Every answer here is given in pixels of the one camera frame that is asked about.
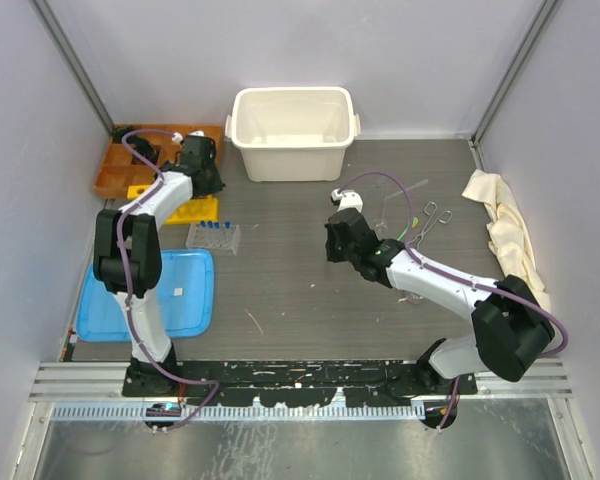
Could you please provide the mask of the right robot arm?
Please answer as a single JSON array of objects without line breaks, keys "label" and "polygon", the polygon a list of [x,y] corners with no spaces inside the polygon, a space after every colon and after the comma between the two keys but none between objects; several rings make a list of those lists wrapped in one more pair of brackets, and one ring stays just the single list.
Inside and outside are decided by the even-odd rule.
[{"label": "right robot arm", "polygon": [[328,261],[347,262],[363,279],[421,296],[471,325],[471,334],[440,339],[417,360],[416,377],[429,393],[442,393],[455,379],[479,372],[518,382],[555,337],[547,312],[519,277],[477,277],[399,240],[381,240],[354,208],[333,214],[325,228]]}]

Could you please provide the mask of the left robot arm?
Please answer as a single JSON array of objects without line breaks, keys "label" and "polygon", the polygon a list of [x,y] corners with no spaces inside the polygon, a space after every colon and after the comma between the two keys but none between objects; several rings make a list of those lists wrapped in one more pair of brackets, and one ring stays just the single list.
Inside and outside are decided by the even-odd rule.
[{"label": "left robot arm", "polygon": [[[132,140],[144,134],[169,137],[180,146],[178,159],[162,166],[152,163],[133,146]],[[224,188],[216,166],[216,142],[200,130],[182,135],[154,128],[129,131],[120,141],[154,173],[153,183],[136,199],[118,209],[105,208],[96,217],[93,274],[113,295],[131,336],[126,393],[168,396],[195,386],[212,397],[217,381],[182,377],[156,287],[162,274],[159,229],[184,203]]]}]

